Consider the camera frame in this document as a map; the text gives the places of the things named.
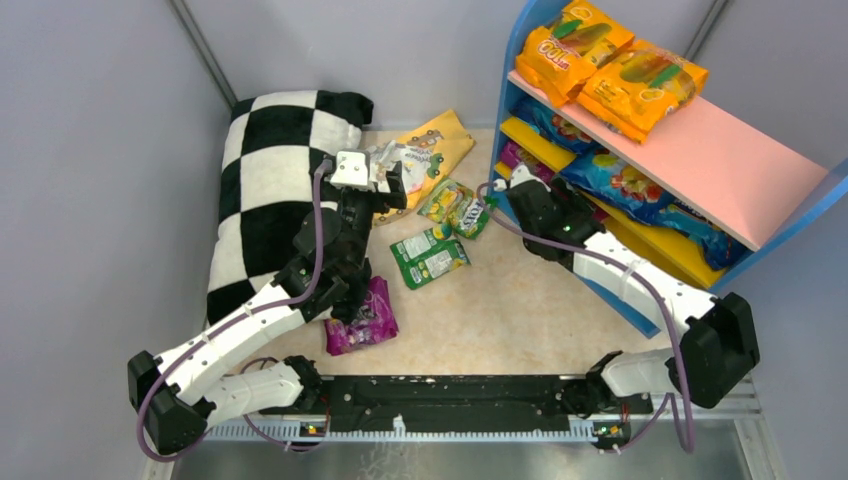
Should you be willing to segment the purple candy bag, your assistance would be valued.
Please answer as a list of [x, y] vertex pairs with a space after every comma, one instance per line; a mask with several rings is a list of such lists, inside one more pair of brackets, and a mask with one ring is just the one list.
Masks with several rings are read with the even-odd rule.
[[592, 217], [596, 221], [604, 223], [609, 218], [608, 212], [601, 207], [600, 203], [594, 197], [585, 195], [585, 199], [587, 205], [592, 209]]
[[505, 143], [499, 153], [498, 159], [500, 163], [510, 170], [518, 164], [523, 163], [532, 174], [545, 183], [549, 183], [555, 176], [553, 170], [512, 140], [508, 140]]
[[365, 300], [349, 324], [337, 319], [324, 323], [326, 352], [331, 356], [352, 353], [394, 339], [399, 327], [391, 306], [388, 282], [381, 276], [371, 278]]

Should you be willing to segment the orange candy bag floor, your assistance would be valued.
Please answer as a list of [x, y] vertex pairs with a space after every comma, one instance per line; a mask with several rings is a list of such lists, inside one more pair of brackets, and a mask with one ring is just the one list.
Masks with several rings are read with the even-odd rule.
[[576, 102], [612, 131], [642, 144], [658, 123], [705, 87], [708, 69], [637, 39], [585, 83]]

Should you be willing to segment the orange candy bag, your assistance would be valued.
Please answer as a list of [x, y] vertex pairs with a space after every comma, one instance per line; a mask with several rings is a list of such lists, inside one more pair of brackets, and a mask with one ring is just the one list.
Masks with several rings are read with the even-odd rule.
[[630, 29], [593, 3], [572, 1], [555, 20], [527, 36], [515, 70], [559, 108], [634, 39]]

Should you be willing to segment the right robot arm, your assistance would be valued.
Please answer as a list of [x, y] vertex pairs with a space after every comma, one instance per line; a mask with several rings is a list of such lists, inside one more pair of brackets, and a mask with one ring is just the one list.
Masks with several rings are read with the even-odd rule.
[[677, 393], [713, 408], [761, 360], [753, 312], [738, 294], [696, 289], [641, 257], [609, 231], [577, 194], [542, 181], [500, 181], [525, 248], [611, 294], [671, 344], [641, 353], [611, 353], [597, 372], [616, 397]]

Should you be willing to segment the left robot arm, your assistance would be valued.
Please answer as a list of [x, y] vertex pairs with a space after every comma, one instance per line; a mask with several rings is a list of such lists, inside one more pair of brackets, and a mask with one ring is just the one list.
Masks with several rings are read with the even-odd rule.
[[366, 256], [373, 217], [407, 205], [403, 168], [372, 181], [367, 166], [324, 160], [312, 180], [312, 210], [294, 236], [294, 257], [252, 298], [191, 340], [127, 365], [136, 438], [158, 462], [175, 461], [214, 426], [268, 408], [311, 409], [322, 380], [312, 361], [289, 356], [232, 374], [259, 348], [313, 320], [349, 323], [371, 278]]

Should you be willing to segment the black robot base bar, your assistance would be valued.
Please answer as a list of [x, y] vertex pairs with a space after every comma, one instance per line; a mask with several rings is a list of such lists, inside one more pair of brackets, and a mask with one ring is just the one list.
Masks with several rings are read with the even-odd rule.
[[617, 398], [582, 376], [339, 375], [323, 379], [308, 408], [263, 412], [316, 415], [329, 419], [333, 433], [386, 432], [396, 418], [412, 433], [530, 433], [565, 431], [598, 415], [652, 411], [643, 395]]

